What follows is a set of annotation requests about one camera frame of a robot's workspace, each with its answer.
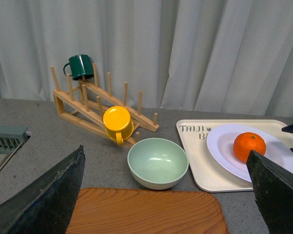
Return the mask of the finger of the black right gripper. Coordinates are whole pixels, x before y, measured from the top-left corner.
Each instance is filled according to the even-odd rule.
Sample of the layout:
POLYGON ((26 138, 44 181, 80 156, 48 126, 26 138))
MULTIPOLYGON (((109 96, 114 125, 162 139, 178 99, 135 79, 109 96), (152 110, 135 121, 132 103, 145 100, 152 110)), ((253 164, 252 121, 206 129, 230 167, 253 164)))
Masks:
POLYGON ((256 204, 271 234, 293 234, 293 174, 252 150, 247 160, 256 204))

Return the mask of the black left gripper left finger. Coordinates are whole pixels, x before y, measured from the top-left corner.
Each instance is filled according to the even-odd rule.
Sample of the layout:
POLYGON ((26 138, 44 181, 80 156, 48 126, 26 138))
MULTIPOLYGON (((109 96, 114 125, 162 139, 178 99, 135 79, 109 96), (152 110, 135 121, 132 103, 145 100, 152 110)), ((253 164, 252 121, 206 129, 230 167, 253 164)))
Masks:
POLYGON ((84 147, 0 205, 0 234, 63 234, 81 188, 84 147))

